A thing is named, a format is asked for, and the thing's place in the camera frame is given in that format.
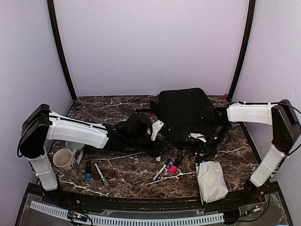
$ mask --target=pink cap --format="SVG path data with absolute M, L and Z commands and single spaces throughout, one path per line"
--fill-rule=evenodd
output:
M 177 169 L 178 168 L 176 166 L 171 166 L 170 169 L 169 169 L 169 172 L 174 174 L 177 171 Z

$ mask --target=mug handle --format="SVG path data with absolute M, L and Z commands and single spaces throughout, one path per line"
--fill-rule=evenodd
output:
M 79 165 L 79 163 L 80 163 L 80 161 L 81 161 L 81 159 L 82 159 L 82 157 L 83 157 L 84 151 L 81 150 L 80 148 L 75 148 L 75 149 L 72 151 L 72 153 L 73 153 L 73 155 L 75 155 L 75 153 L 78 152 L 78 151 L 80 151 L 80 153 L 79 153 L 79 157 L 77 158 L 76 162 L 77 162 L 77 164 Z

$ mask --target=marble tabletop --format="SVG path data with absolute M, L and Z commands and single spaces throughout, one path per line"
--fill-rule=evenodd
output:
M 226 103 L 224 97 L 209 97 L 214 106 Z M 158 101 L 158 97 L 79 97 L 73 104 L 68 117 L 91 123 L 116 124 L 126 121 L 136 109 L 148 109 L 149 101 Z M 145 113 L 152 121 L 156 116 Z M 212 161 L 218 161 L 223 169 L 229 191 L 243 189 L 244 182 L 258 167 L 255 155 L 239 124 L 232 124 L 229 131 L 230 141 L 218 146 L 217 155 Z M 52 162 L 54 154 L 64 148 L 63 141 L 55 141 L 49 152 Z M 187 150 L 179 150 L 169 145 L 170 151 L 156 161 L 140 151 L 109 152 L 87 146 L 80 162 L 80 179 L 68 178 L 53 166 L 63 190 L 82 194 L 101 195 L 122 198 L 182 198 L 199 196 L 196 179 L 195 155 Z M 161 169 L 168 158 L 175 160 L 182 154 L 184 159 L 178 171 L 171 175 L 168 168 L 152 182 L 152 178 Z M 92 181 L 85 181 L 86 161 L 92 162 Z M 94 163 L 97 163 L 109 186 L 104 186 Z

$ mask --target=blue marker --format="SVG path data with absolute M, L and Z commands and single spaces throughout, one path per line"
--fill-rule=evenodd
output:
M 158 176 L 160 175 L 160 173 L 163 172 L 163 170 L 165 169 L 165 167 L 170 163 L 171 159 L 168 159 L 165 163 L 164 166 L 160 169 L 160 171 L 156 174 L 156 176 L 152 179 L 153 182 L 155 182 L 155 180 L 158 178 Z
M 86 162 L 86 181 L 91 181 L 91 161 Z

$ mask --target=white bag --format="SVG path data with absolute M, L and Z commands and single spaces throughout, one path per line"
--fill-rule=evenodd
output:
M 228 189 L 219 162 L 196 164 L 201 201 L 209 203 L 226 197 Z

